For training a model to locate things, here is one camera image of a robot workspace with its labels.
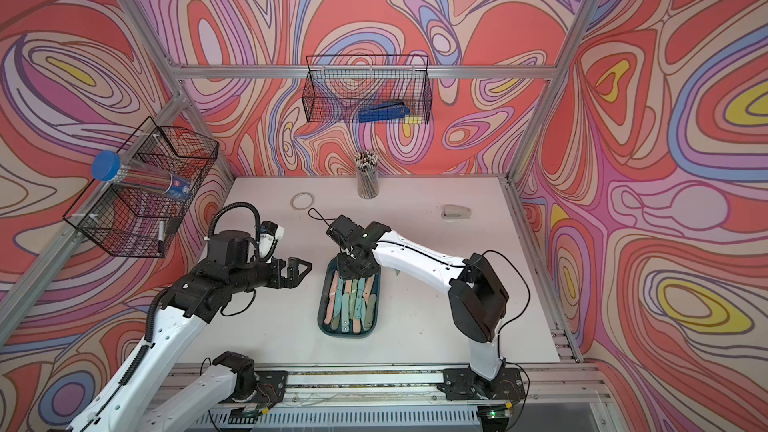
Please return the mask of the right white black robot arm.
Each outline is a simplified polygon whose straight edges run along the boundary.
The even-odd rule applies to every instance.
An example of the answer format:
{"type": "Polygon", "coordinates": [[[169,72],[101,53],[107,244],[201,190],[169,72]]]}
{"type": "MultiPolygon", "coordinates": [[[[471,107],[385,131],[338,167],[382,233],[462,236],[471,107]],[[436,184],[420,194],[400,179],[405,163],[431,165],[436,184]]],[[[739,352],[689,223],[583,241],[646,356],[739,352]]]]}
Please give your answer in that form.
{"type": "Polygon", "coordinates": [[[498,376],[502,359],[496,328],[506,315],[509,294],[484,255],[449,256],[382,223],[362,227],[345,215],[329,223],[326,235],[340,248],[337,271],[342,278],[369,278],[389,268],[445,295],[455,327],[469,340],[470,370],[486,381],[498,376]]]}

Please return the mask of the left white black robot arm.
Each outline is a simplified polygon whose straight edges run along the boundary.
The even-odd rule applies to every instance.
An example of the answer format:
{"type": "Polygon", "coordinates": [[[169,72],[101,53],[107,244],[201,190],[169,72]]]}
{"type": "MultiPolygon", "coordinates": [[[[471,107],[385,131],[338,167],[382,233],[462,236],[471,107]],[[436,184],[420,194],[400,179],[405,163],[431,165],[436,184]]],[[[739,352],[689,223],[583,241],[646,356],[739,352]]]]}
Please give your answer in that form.
{"type": "Polygon", "coordinates": [[[222,401],[251,400],[260,388],[254,361],[225,351],[182,391],[149,406],[178,359],[235,295],[294,289],[311,272],[308,261],[276,258],[281,237],[281,228],[263,222],[250,203],[220,209],[208,229],[205,257],[155,296],[142,340],[68,430],[185,431],[222,401]]]}

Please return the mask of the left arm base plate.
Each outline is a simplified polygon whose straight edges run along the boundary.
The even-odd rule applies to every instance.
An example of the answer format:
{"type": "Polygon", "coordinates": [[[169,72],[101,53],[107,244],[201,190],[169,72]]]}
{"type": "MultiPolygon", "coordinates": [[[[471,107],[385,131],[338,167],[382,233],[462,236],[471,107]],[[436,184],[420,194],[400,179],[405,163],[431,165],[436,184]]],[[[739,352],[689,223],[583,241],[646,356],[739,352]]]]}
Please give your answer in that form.
{"type": "Polygon", "coordinates": [[[287,371],[236,372],[234,390],[223,402],[271,405],[281,403],[286,392],[287,371]]]}

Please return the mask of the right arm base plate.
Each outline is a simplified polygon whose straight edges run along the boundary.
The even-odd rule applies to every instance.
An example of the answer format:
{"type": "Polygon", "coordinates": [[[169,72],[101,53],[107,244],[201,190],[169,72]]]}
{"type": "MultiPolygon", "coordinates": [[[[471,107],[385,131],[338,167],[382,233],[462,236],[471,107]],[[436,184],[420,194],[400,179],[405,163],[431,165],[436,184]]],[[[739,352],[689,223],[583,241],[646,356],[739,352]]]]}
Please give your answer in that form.
{"type": "Polygon", "coordinates": [[[449,401],[505,400],[516,403],[527,395],[518,368],[502,367],[493,379],[485,379],[469,367],[447,368],[443,382],[436,385],[449,401]]]}

